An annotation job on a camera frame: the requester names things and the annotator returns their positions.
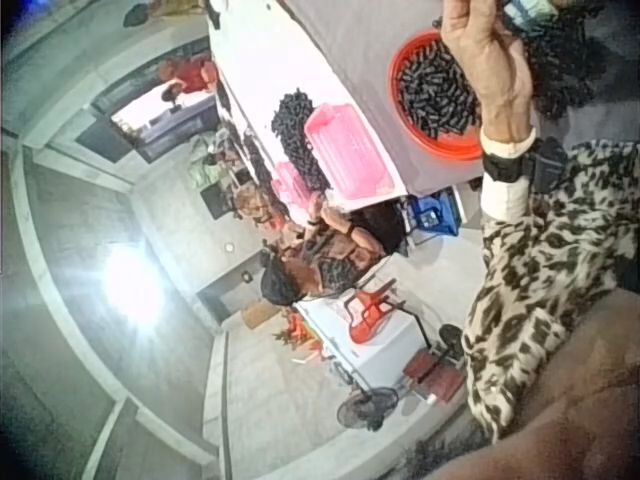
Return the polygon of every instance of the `fingers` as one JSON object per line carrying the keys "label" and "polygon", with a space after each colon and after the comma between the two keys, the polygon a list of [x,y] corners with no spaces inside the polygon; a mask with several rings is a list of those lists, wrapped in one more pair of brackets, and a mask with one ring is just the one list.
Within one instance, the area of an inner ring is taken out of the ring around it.
{"label": "fingers", "polygon": [[488,36],[493,29],[497,14],[496,0],[470,0],[467,29],[478,36]]}
{"label": "fingers", "polygon": [[469,21],[470,0],[444,0],[442,12],[442,30],[451,31],[465,28]]}

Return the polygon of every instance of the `tiled floor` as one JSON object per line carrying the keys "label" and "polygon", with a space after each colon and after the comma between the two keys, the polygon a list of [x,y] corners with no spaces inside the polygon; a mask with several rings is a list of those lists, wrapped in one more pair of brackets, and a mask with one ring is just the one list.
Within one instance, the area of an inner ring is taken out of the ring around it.
{"label": "tiled floor", "polygon": [[229,332],[228,422],[234,480],[276,470],[327,443],[343,428],[338,405],[349,389],[329,376],[318,358],[292,351],[272,334],[286,325],[278,316],[250,331],[237,322]]}

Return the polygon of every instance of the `person in red shirt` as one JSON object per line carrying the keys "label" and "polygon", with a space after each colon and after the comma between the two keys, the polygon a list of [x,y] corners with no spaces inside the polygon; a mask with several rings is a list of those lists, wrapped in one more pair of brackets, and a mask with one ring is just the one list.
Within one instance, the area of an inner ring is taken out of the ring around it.
{"label": "person in red shirt", "polygon": [[218,83],[218,70],[208,55],[191,60],[170,59],[158,67],[158,77],[171,85],[162,93],[162,100],[175,102],[181,93],[213,92]]}

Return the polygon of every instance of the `hand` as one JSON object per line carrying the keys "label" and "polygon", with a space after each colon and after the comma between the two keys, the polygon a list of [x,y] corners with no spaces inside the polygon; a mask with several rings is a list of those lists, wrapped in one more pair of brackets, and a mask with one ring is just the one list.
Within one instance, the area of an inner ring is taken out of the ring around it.
{"label": "hand", "polygon": [[346,233],[349,230],[349,226],[351,225],[349,220],[347,220],[344,215],[342,215],[342,213],[340,213],[333,207],[329,207],[328,205],[322,207],[320,216],[327,225],[335,228],[341,233]]}
{"label": "hand", "polygon": [[324,205],[325,196],[322,192],[313,192],[311,194],[311,198],[309,199],[309,217],[312,220],[317,220],[320,216],[320,211],[322,210],[322,205]]}
{"label": "hand", "polygon": [[517,143],[531,134],[533,84],[522,42],[502,25],[497,0],[444,0],[442,39],[482,107],[485,135]]}

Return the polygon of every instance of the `dark hair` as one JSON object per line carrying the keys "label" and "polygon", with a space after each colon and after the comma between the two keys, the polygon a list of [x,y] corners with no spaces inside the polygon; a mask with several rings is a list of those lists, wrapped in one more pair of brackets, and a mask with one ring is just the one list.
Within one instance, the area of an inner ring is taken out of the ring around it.
{"label": "dark hair", "polygon": [[175,86],[175,83],[172,83],[162,92],[162,95],[160,95],[160,98],[162,99],[163,102],[175,103],[176,98],[178,98],[178,96],[173,91],[174,86]]}
{"label": "dark hair", "polygon": [[122,26],[124,28],[139,27],[149,20],[149,5],[136,3],[124,16]]}
{"label": "dark hair", "polygon": [[302,298],[300,287],[287,273],[284,262],[272,249],[262,250],[260,264],[264,267],[260,290],[267,301],[273,305],[290,307]]}

